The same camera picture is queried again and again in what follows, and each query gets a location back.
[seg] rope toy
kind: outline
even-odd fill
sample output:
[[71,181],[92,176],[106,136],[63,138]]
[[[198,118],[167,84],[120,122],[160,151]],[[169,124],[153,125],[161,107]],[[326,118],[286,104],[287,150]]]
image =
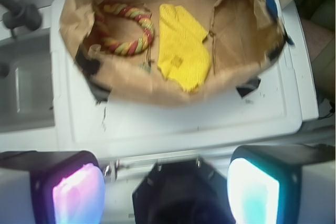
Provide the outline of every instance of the rope toy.
[[151,22],[151,14],[141,9],[126,4],[105,4],[103,11],[118,17],[132,19],[142,27],[142,37],[133,42],[121,42],[111,37],[107,21],[103,12],[98,6],[93,6],[95,12],[96,26],[98,27],[100,39],[104,46],[113,54],[131,56],[139,54],[147,49],[154,38],[154,27]]

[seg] white table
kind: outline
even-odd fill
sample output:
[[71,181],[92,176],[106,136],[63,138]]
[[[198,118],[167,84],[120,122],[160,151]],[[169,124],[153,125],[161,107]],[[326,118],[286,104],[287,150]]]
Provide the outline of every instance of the white table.
[[277,63],[260,75],[258,90],[243,99],[232,90],[204,103],[165,109],[119,100],[96,104],[59,34],[64,1],[55,0],[51,6],[60,150],[87,149],[98,157],[125,157],[230,146],[295,133],[302,120],[318,117],[305,40],[292,5],[279,16],[296,45],[285,46]]

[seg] faucet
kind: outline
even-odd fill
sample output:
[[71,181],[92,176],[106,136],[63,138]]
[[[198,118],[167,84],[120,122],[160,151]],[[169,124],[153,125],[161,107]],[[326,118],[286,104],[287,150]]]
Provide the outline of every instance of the faucet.
[[16,27],[25,26],[29,30],[34,31],[41,26],[42,16],[35,5],[27,5],[15,0],[0,0],[0,5],[9,10],[9,12],[3,15],[3,22],[5,27],[11,30],[14,38],[13,31]]

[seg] black tape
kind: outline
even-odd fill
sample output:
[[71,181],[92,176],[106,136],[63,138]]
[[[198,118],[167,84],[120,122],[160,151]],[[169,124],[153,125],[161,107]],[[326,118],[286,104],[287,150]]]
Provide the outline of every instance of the black tape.
[[98,86],[97,84],[93,83],[89,78],[86,78],[86,82],[97,102],[107,102],[109,94],[111,92],[110,90]]
[[236,87],[236,89],[240,97],[243,98],[246,95],[250,94],[252,91],[259,88],[260,83],[261,83],[261,79],[259,77],[256,77],[256,78],[250,79],[245,84]]
[[269,58],[271,64],[274,64],[279,59],[284,45],[285,45],[285,43],[283,43],[279,47],[275,48],[272,52],[270,52],[268,54],[267,57]]
[[95,75],[99,71],[100,61],[96,59],[87,59],[80,47],[78,48],[75,61],[86,77]]

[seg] pink light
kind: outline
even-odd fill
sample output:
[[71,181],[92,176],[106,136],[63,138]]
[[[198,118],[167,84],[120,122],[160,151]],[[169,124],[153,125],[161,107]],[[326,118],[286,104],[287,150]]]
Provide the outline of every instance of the pink light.
[[52,189],[55,221],[59,223],[99,223],[105,200],[101,170],[93,164],[83,167]]

